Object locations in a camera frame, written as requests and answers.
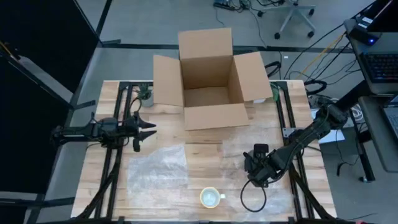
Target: computer monitor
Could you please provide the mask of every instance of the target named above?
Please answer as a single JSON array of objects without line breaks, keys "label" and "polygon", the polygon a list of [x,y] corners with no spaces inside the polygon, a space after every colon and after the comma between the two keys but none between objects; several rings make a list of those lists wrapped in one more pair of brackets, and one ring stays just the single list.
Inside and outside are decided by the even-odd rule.
[{"label": "computer monitor", "polygon": [[364,13],[368,32],[398,32],[398,0],[377,0]]}]

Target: black metal frame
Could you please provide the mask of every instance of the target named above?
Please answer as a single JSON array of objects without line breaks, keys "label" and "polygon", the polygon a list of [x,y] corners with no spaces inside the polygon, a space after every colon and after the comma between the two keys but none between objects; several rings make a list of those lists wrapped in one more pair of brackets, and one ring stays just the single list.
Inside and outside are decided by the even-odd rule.
[{"label": "black metal frame", "polygon": [[[122,102],[122,96],[124,90],[127,90],[127,96],[125,100],[125,105],[124,105],[124,114],[123,114],[123,119],[127,118],[127,113],[129,113],[129,106],[132,100],[132,89],[134,86],[137,86],[138,84],[141,83],[150,83],[153,85],[152,81],[148,82],[120,82],[119,83],[119,89],[118,89],[118,95],[116,97],[116,103],[114,107],[114,118],[118,118],[119,113],[120,113],[120,107],[121,102]],[[287,85],[286,82],[278,82],[281,86],[285,86],[284,90],[284,95],[285,95],[285,100],[286,102],[289,102],[288,106],[288,112],[289,112],[289,118],[293,118],[293,113],[292,113],[292,107],[290,104],[290,96],[289,92],[287,90]],[[280,116],[280,121],[284,122],[283,119],[283,111],[282,111],[282,105],[280,103],[280,99],[277,102],[278,106],[278,114]],[[112,171],[108,174],[109,172],[109,167],[111,163],[111,155],[112,155],[112,150],[116,150],[116,159],[112,168]],[[116,189],[118,185],[118,178],[119,178],[119,171],[120,171],[120,164],[121,164],[121,159],[122,159],[122,153],[123,153],[123,147],[117,148],[117,149],[107,149],[106,150],[106,155],[104,159],[104,166],[103,166],[103,171],[102,171],[102,176],[101,176],[101,185],[98,189],[98,192],[96,195],[93,197],[92,201],[90,204],[85,208],[85,211],[80,214],[80,216],[76,218],[72,218],[70,220],[65,220],[61,222],[45,222],[45,223],[38,223],[38,224],[62,224],[62,223],[107,223],[107,224],[120,224],[120,223],[145,223],[145,222],[127,222],[124,221],[124,217],[119,217],[118,221],[112,221],[112,214],[113,214],[113,208],[114,208],[114,203],[115,203],[115,198],[116,198]],[[300,173],[305,171],[303,170],[303,166],[300,169]],[[291,183],[295,183],[293,178],[290,178]],[[102,204],[103,204],[103,197],[105,195],[105,192],[107,191],[108,187],[111,186],[111,192],[109,195],[109,201],[108,201],[108,207],[107,207],[107,212],[105,217],[101,217],[101,211],[102,211]],[[301,212],[301,207],[300,207],[300,202],[299,202],[299,195],[297,191],[297,186],[296,184],[292,184],[292,191],[294,194],[294,199],[295,201],[297,200],[297,203],[295,203],[295,211],[297,215],[297,219],[302,218],[302,212]],[[91,213],[95,210],[94,218],[89,218]],[[179,222],[179,223],[198,223],[198,222]],[[231,223],[231,222],[208,222],[208,223]],[[286,222],[269,222],[270,224],[294,224],[294,218],[289,217],[289,219]]]},{"label": "black metal frame", "polygon": [[[285,98],[285,104],[286,104],[286,110],[287,110],[287,114],[289,117],[289,124],[291,128],[296,128],[296,124],[294,121],[294,115],[293,115],[293,108],[292,108],[292,103],[290,101],[290,95],[289,95],[289,89],[287,86],[287,82],[275,82],[277,84],[277,86],[280,87],[280,89],[283,91],[284,93],[284,98]],[[286,128],[286,124],[285,124],[285,118],[284,118],[284,112],[282,109],[282,103],[280,100],[280,97],[278,97],[277,101],[276,101],[276,105],[277,105],[277,109],[278,109],[278,116],[279,116],[279,124],[280,124],[280,131],[282,133],[282,137],[284,139],[284,145],[288,145],[289,144],[289,137],[285,137],[283,134],[283,129]],[[304,162],[303,162],[303,158],[301,154],[297,154],[297,164],[298,164],[298,170],[300,172],[300,175],[305,183],[305,185],[308,185],[307,182],[307,175],[305,174],[305,168],[304,168]],[[289,179],[290,179],[290,186],[292,189],[292,193],[294,195],[294,207],[295,207],[295,211],[296,211],[296,218],[299,220],[303,217],[302,215],[302,211],[300,208],[300,199],[299,199],[299,193],[297,191],[297,186],[296,183],[292,177],[292,173],[293,170],[289,169]],[[314,213],[313,213],[313,209],[311,206],[311,203],[309,201],[308,198],[305,197],[305,205],[307,207],[307,214],[309,218],[315,218]]]},{"label": "black metal frame", "polygon": [[[127,114],[130,113],[129,105],[132,100],[131,99],[132,98],[132,88],[140,83],[143,83],[143,82],[120,82],[118,95],[116,97],[116,103],[115,103],[115,107],[114,107],[114,117],[115,118],[118,118],[119,112],[120,112],[120,107],[122,106],[121,102],[122,102],[123,91],[127,90],[127,96],[126,96],[126,102],[124,105],[124,114],[123,114],[123,119],[126,119]],[[273,83],[276,83],[284,93],[284,99],[285,99],[285,104],[286,104],[286,108],[287,108],[287,112],[288,112],[290,127],[295,128],[293,109],[292,109],[292,104],[290,101],[289,89],[287,86],[287,82],[273,82]],[[283,134],[283,129],[286,127],[285,127],[285,119],[284,119],[284,113],[283,113],[280,97],[278,97],[278,100],[276,101],[276,105],[277,105],[277,110],[278,110],[278,115],[279,115],[281,135],[284,138],[284,145],[286,145],[289,143],[289,140],[286,137],[284,137],[284,134]],[[70,220],[61,221],[61,222],[45,222],[45,223],[38,223],[38,224],[149,223],[149,222],[127,222],[127,221],[124,221],[124,217],[119,217],[118,221],[112,221],[112,214],[113,214],[113,208],[114,208],[114,203],[115,203],[115,198],[116,198],[116,189],[117,189],[117,184],[118,184],[118,177],[119,177],[123,147],[120,147],[115,150],[116,150],[116,159],[115,159],[112,171],[108,175],[107,173],[109,172],[109,165],[111,163],[112,149],[107,149],[105,161],[104,161],[103,173],[102,173],[102,177],[101,177],[101,185],[99,187],[99,190],[98,190],[97,194],[94,196],[93,200],[90,202],[90,204],[86,207],[85,211],[80,216],[78,216],[76,218],[72,218]],[[331,220],[327,219],[328,217],[331,217],[331,216],[329,216],[329,214],[327,214],[326,212],[320,214],[320,216],[322,218],[321,220],[314,219],[312,204],[314,204],[314,201],[315,201],[315,204],[314,204],[315,209],[320,208],[321,206],[318,202],[316,202],[315,197],[312,195],[312,193],[308,189],[308,183],[307,183],[307,178],[305,175],[305,169],[304,169],[301,154],[297,155],[297,162],[298,162],[298,171],[300,174],[295,170],[295,167],[293,166],[293,164],[290,166],[290,169],[289,169],[290,186],[291,186],[293,197],[294,197],[296,220],[300,221],[302,223],[332,223]],[[299,192],[297,190],[296,184],[300,186],[300,188],[303,190],[304,194],[306,195],[305,203],[307,206],[308,218],[303,218],[302,208],[300,206]],[[106,216],[101,217],[103,197],[104,197],[105,192],[107,191],[109,186],[111,186],[111,193],[109,196],[109,202],[108,202]],[[54,201],[49,204],[57,204],[57,203],[59,203],[59,202]],[[95,209],[94,218],[89,218],[89,216],[91,215],[91,213],[93,212],[94,209]],[[156,222],[156,223],[175,223],[175,222]],[[178,223],[198,223],[198,222],[178,222]],[[225,223],[225,224],[227,224],[227,223],[231,223],[231,222],[199,222],[199,223]],[[269,223],[270,224],[294,224],[295,220],[293,217],[289,217],[289,219],[285,222],[269,222]]]}]

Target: black curtain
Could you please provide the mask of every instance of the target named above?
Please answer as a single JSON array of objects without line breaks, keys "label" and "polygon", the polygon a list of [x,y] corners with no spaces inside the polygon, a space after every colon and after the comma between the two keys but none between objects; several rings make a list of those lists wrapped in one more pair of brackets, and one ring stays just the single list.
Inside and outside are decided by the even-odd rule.
[{"label": "black curtain", "polygon": [[68,108],[0,57],[0,191],[45,194]]},{"label": "black curtain", "polygon": [[0,1],[0,40],[9,42],[72,93],[98,36],[73,0]]}]

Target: open cardboard box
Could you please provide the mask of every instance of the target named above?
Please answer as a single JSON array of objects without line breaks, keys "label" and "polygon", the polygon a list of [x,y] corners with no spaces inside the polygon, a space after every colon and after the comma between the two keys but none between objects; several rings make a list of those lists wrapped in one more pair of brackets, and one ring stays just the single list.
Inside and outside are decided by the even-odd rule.
[{"label": "open cardboard box", "polygon": [[233,56],[230,28],[178,34],[180,60],[154,55],[154,102],[184,107],[185,129],[248,125],[245,101],[272,97],[259,52]]}]

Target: cable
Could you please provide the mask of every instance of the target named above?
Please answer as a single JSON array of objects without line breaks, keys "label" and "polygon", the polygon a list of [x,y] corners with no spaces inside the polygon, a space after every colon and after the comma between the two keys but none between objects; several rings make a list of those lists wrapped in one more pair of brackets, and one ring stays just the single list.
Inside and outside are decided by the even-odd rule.
[{"label": "cable", "polygon": [[222,24],[223,25],[223,27],[225,27],[225,24],[224,24],[224,22],[221,22],[219,19],[218,19],[218,11],[217,11],[217,7],[215,7],[215,6],[213,6],[213,8],[214,8],[214,10],[216,11],[216,20],[220,23],[220,24]]},{"label": "cable", "polygon": [[330,77],[332,77],[332,76],[337,75],[338,73],[340,73],[340,72],[341,72],[345,67],[347,67],[348,65],[350,65],[350,67],[347,68],[347,69],[345,70],[345,72],[351,72],[351,71],[348,71],[348,70],[354,66],[355,62],[356,62],[356,59],[354,59],[353,61],[350,61],[348,64],[344,65],[344,66],[343,66],[340,70],[338,70],[337,72],[335,72],[335,73],[333,73],[333,74],[331,74],[331,75],[329,75],[329,76],[327,76],[327,77],[325,77],[325,78],[320,78],[319,80],[325,80],[325,79],[327,79],[327,78],[330,78]]},{"label": "cable", "polygon": [[302,71],[302,73],[305,73],[306,71],[307,71],[307,69],[314,63],[314,62],[316,62],[331,46],[333,46],[333,45],[335,45],[335,47],[336,47],[336,45],[337,45],[337,43],[339,42],[339,41],[341,41],[341,39],[343,38],[343,36],[344,36],[344,34],[341,34],[340,36],[338,36],[337,37],[337,39],[336,40],[334,40],[331,44],[329,44],[329,46],[327,46],[325,49],[323,49],[322,50],[322,52],[320,52],[319,54],[318,54],[318,56],[317,57],[315,57],[305,68],[304,68],[304,70]]},{"label": "cable", "polygon": [[255,9],[255,8],[253,8],[253,6],[252,6],[252,4],[251,4],[251,0],[249,0],[249,7],[252,9],[252,10],[254,10],[254,11],[256,11],[256,12],[261,12],[261,10],[258,10],[258,9]]},{"label": "cable", "polygon": [[[249,7],[250,7],[251,9],[253,9],[252,4],[251,4],[251,1],[248,1],[248,3],[249,3]],[[259,23],[259,21],[257,20],[256,15],[254,15],[254,13],[253,13],[252,11],[250,11],[250,10],[249,10],[249,12],[254,16],[254,18],[255,18],[255,20],[256,20],[257,30],[258,30],[258,34],[259,34],[260,40],[261,40],[262,44],[264,45],[264,48],[267,48],[267,45],[266,45],[266,43],[264,42],[264,40],[262,39],[262,36],[261,36],[260,23]],[[279,63],[280,63],[279,66],[280,66],[280,68],[281,68],[281,67],[282,67],[282,53],[281,53],[280,51],[278,51],[278,53],[279,53]],[[279,69],[279,79],[280,79],[280,80],[282,79],[282,74],[280,73],[280,69]]]},{"label": "cable", "polygon": [[315,44],[319,43],[319,41],[321,41],[323,38],[325,38],[327,35],[331,34],[333,31],[339,29],[340,27],[342,27],[343,24],[339,25],[338,27],[332,29],[331,31],[327,32],[325,35],[323,35],[321,38],[319,38],[317,41],[315,41],[315,43],[313,43],[311,46],[307,47],[306,49],[304,49],[303,51],[300,52],[300,54],[294,59],[294,61],[292,62],[292,64],[290,64],[289,68],[286,71],[285,77],[284,79],[286,79],[288,72],[290,71],[290,69],[292,68],[293,64],[299,59],[299,57],[306,51],[308,51],[310,48],[312,48]]},{"label": "cable", "polygon": [[354,73],[354,72],[359,72],[361,71],[361,69],[358,70],[354,70],[354,71],[350,71],[349,73],[347,73],[346,75],[344,75],[343,77],[339,78],[337,81],[333,82],[333,83],[328,83],[328,85],[334,85],[336,83],[338,83],[340,80],[344,79],[345,77],[347,77],[348,75]]},{"label": "cable", "polygon": [[97,145],[97,144],[101,144],[101,143],[93,143],[93,144],[89,144],[89,145],[86,147],[85,151],[87,151],[87,149],[88,149],[89,147],[91,147],[91,146],[95,146],[95,145]]},{"label": "cable", "polygon": [[139,107],[138,107],[138,109],[137,109],[136,111],[138,112],[138,111],[141,109],[142,101],[141,101],[140,98],[135,97],[135,98],[131,101],[131,103],[130,103],[130,107],[129,107],[129,114],[130,114],[130,116],[131,116],[131,106],[132,106],[132,104],[133,104],[136,100],[139,101]]},{"label": "cable", "polygon": [[[327,112],[326,112],[326,117],[325,117],[325,119],[321,122],[321,124],[320,124],[317,128],[313,128],[313,129],[312,129],[312,132],[311,132],[310,134],[308,134],[302,141],[305,141],[307,138],[309,138],[309,137],[311,136],[311,134],[312,134],[314,131],[317,131],[317,129],[318,129],[320,126],[322,126],[322,125],[326,122],[326,120],[328,119],[328,117],[329,117],[329,107],[327,107]],[[301,145],[302,145],[302,144],[301,144],[300,142],[298,142],[298,143],[296,144],[296,146],[293,148],[292,152],[291,152],[290,155],[289,155],[289,159],[287,160],[287,163],[286,163],[285,168],[283,169],[283,171],[280,171],[280,172],[279,172],[280,175],[279,175],[275,180],[272,180],[272,181],[268,182],[268,184],[272,184],[272,183],[277,182],[278,180],[280,180],[280,179],[285,175],[285,173],[286,173],[286,171],[287,171],[287,168],[289,167],[290,163],[293,161],[294,155],[296,155],[296,153],[294,153],[294,151],[296,150],[296,148],[297,148],[298,146],[301,146]]]},{"label": "cable", "polygon": [[326,69],[336,60],[336,58],[344,51],[344,49],[349,45],[349,42],[337,53],[337,55],[331,60],[331,62],[322,70],[321,73],[319,73],[313,80],[316,80],[319,78],[323,72],[325,72]]},{"label": "cable", "polygon": [[267,194],[266,194],[266,191],[264,190],[264,187],[263,187],[263,186],[261,186],[261,190],[262,190],[262,193],[264,193],[264,203],[262,204],[261,208],[259,208],[259,209],[257,209],[257,210],[251,210],[250,208],[247,208],[247,206],[243,203],[243,199],[242,199],[243,191],[244,191],[244,189],[246,188],[246,186],[250,183],[250,181],[252,181],[252,179],[249,179],[249,180],[243,185],[243,188],[242,188],[242,190],[241,190],[241,203],[242,203],[243,207],[244,207],[247,211],[249,211],[249,212],[260,212],[260,211],[266,206],[266,203],[267,203]]},{"label": "cable", "polygon": [[[357,15],[361,14],[363,11],[365,11],[369,6],[372,6],[373,2],[371,4],[369,4],[368,6],[366,6],[365,8],[363,8],[362,10],[360,10],[357,14],[355,14],[352,18],[355,18]],[[340,27],[342,27],[343,24],[338,25],[336,28],[332,29],[331,31],[327,32],[325,35],[323,35],[321,38],[319,38],[315,43],[313,43],[311,46],[307,47],[306,49],[304,49],[303,51],[300,52],[300,54],[294,59],[294,61],[292,62],[292,64],[290,64],[289,68],[286,71],[285,77],[284,79],[286,79],[287,74],[289,73],[290,69],[292,68],[293,64],[299,59],[299,57],[306,51],[308,51],[311,47],[313,47],[315,44],[319,43],[319,41],[321,41],[323,38],[325,38],[327,35],[331,34],[333,31],[339,29]]]},{"label": "cable", "polygon": [[[340,169],[341,169],[341,167],[342,167],[344,164],[347,164],[347,165],[349,165],[349,166],[354,166],[354,165],[358,162],[359,155],[358,155],[358,157],[356,158],[356,160],[355,160],[355,162],[354,162],[353,164],[350,164],[349,162],[346,162],[346,161],[343,159],[343,155],[342,155],[342,153],[341,153],[340,147],[338,146],[337,133],[338,133],[338,131],[336,131],[336,147],[337,147],[338,153],[339,153],[339,155],[340,155],[340,160],[341,160],[341,162],[337,165],[336,175],[339,177],[339,176],[340,176]],[[355,146],[356,146],[356,148],[357,148],[357,150],[358,150],[358,152],[359,152],[359,147],[358,147],[357,138],[355,138]]]},{"label": "cable", "polygon": [[130,142],[130,138],[127,138],[127,142],[123,145],[123,147],[127,146],[129,144],[129,142]]},{"label": "cable", "polygon": [[[324,60],[325,58],[327,58],[327,56],[329,56],[330,53],[336,49],[337,45],[341,42],[341,40],[343,40],[343,38],[341,38],[341,39],[335,44],[335,46],[333,47],[333,49],[332,49],[331,51],[329,51],[329,52],[322,58],[322,60],[321,60],[321,61],[319,62],[319,64],[317,65],[316,69],[315,69],[314,71],[312,71],[310,77],[312,77],[312,76],[314,75],[315,71],[316,71],[316,70],[319,68],[319,66],[322,64],[323,60]],[[333,59],[330,59],[330,60],[326,63],[326,65],[324,65],[321,69],[319,69],[315,74],[318,75],[318,72],[320,72],[322,69],[324,69],[326,66],[328,66],[328,64],[329,64],[332,60],[333,60]]]},{"label": "cable", "polygon": [[377,212],[374,212],[374,213],[370,213],[370,214],[363,215],[363,216],[360,216],[360,217],[356,217],[356,218],[349,218],[349,219],[345,219],[345,220],[346,220],[346,221],[351,221],[351,220],[355,220],[355,219],[359,219],[359,218],[365,218],[365,217],[369,217],[369,216],[371,216],[371,215],[378,215],[378,213],[377,213]]},{"label": "cable", "polygon": [[1,47],[10,55],[10,57],[14,58],[8,48],[0,41]]},{"label": "cable", "polygon": [[280,2],[282,2],[282,1],[277,1],[277,2],[273,2],[273,1],[271,1],[271,0],[269,0],[270,1],[270,3],[267,3],[267,4],[264,4],[264,3],[261,3],[260,2],[260,0],[257,0],[257,2],[261,5],[261,6],[270,6],[270,5],[274,5],[275,3],[280,3]]},{"label": "cable", "polygon": [[304,73],[302,73],[300,71],[291,71],[291,72],[289,72],[289,77],[288,77],[289,80],[291,80],[291,74],[294,74],[294,73],[302,74],[303,76],[305,76],[307,78],[310,78],[310,76],[308,76],[308,75],[306,75],[306,74],[304,74]]}]

